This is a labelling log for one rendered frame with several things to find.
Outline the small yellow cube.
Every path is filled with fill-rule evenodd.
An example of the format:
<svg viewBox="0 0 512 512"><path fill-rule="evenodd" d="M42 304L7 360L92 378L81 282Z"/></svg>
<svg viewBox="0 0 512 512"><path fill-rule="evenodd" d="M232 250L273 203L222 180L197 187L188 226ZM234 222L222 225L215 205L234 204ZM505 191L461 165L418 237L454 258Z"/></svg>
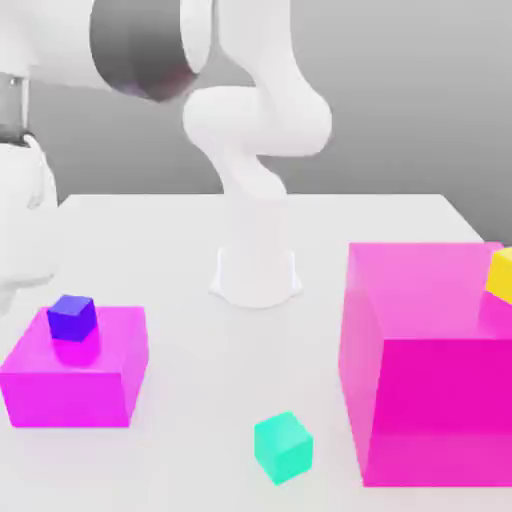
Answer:
<svg viewBox="0 0 512 512"><path fill-rule="evenodd" d="M485 290L512 305L512 247L493 253Z"/></svg>

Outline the small teal cube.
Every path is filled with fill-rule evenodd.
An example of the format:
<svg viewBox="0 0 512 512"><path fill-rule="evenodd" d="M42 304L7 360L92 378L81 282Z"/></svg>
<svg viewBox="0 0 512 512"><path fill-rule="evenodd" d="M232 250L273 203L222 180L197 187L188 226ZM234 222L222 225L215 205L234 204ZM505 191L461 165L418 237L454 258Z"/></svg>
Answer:
<svg viewBox="0 0 512 512"><path fill-rule="evenodd" d="M257 423L253 432L255 459L275 485L312 468L313 436L291 411Z"/></svg>

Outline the small blue cube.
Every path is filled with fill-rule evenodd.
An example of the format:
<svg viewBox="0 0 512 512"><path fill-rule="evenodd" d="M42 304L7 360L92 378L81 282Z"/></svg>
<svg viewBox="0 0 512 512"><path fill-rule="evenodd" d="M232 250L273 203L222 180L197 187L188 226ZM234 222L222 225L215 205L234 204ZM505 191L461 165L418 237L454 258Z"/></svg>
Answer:
<svg viewBox="0 0 512 512"><path fill-rule="evenodd" d="M46 314L53 339L81 342L97 327L91 297L62 295Z"/></svg>

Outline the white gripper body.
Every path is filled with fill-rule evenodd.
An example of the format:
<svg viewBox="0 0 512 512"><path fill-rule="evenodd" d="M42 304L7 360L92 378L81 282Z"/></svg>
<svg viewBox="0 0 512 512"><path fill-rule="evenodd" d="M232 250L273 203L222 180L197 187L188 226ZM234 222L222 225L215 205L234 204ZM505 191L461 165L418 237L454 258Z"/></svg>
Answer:
<svg viewBox="0 0 512 512"><path fill-rule="evenodd" d="M19 290L55 275L57 208L55 177L35 136L0 143L0 317Z"/></svg>

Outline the large pink box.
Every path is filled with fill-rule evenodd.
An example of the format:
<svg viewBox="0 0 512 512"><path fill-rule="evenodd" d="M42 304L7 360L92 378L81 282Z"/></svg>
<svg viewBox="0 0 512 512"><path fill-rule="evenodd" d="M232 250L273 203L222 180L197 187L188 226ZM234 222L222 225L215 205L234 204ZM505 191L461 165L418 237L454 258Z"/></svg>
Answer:
<svg viewBox="0 0 512 512"><path fill-rule="evenodd" d="M512 304L497 242L353 243L338 372L367 487L512 487Z"/></svg>

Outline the large magenta box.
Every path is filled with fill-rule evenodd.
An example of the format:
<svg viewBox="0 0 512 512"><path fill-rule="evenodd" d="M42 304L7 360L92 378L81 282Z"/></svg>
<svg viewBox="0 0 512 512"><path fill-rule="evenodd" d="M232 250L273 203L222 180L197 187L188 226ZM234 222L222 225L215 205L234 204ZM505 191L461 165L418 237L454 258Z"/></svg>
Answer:
<svg viewBox="0 0 512 512"><path fill-rule="evenodd" d="M40 309L0 366L15 427L128 427L149 360L141 307L99 307L81 342L51 337Z"/></svg>

